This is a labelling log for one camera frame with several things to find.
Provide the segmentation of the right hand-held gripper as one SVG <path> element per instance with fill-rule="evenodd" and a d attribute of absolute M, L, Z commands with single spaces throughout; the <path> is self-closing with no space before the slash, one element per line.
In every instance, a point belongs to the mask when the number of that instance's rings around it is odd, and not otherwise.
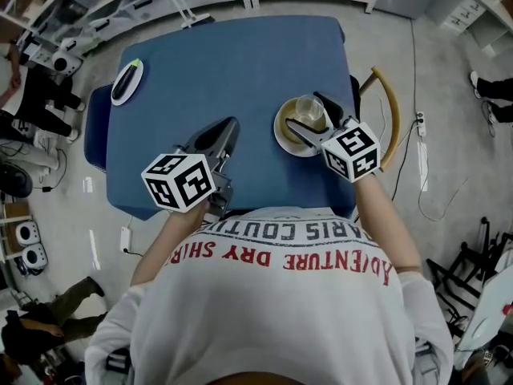
<path fill-rule="evenodd" d="M 326 126 L 342 129 L 345 113 L 341 103 L 331 95 L 319 91 L 315 91 L 313 95 L 321 101 L 324 108 Z M 325 141 L 325 131 L 316 131 L 290 118 L 285 119 L 285 124 L 308 147 L 321 146 L 327 167 L 350 183 L 380 168 L 380 144 L 367 123 L 349 120 L 343 132 L 327 141 Z"/>

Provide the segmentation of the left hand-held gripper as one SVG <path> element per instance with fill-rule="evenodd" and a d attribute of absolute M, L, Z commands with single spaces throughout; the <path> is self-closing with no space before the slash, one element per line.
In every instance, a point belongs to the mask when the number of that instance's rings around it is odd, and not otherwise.
<path fill-rule="evenodd" d="M 209 124 L 171 153 L 158 155 L 141 173 L 155 205 L 187 213 L 203 201 L 208 214 L 225 215 L 232 198 L 231 181 L 222 173 L 240 133 L 236 117 Z"/>

